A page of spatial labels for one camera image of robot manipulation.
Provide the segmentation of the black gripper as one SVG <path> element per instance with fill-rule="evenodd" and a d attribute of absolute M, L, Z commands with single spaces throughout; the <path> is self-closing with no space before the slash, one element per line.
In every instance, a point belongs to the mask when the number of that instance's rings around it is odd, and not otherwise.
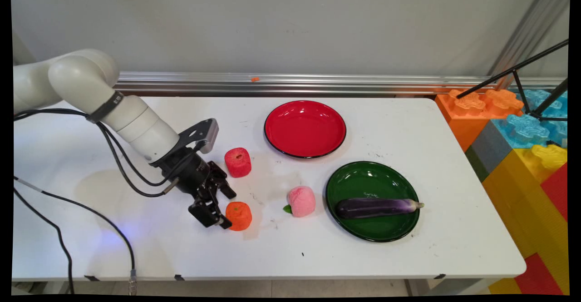
<path fill-rule="evenodd" d="M 226 198 L 232 200 L 237 196 L 227 182 L 227 174 L 213 161 L 206 162 L 193 149 L 179 149 L 172 155 L 163 157 L 152 164 L 160 168 L 162 176 L 167 177 L 170 185 L 176 179 L 177 184 L 165 188 L 168 193 L 178 188 L 183 193 L 193 196 L 194 202 L 189 205 L 189 213 L 203 226 L 219 225 L 222 229 L 230 229 L 232 222 L 222 214 L 216 198 L 216 189 L 211 188 L 209 179 Z"/>

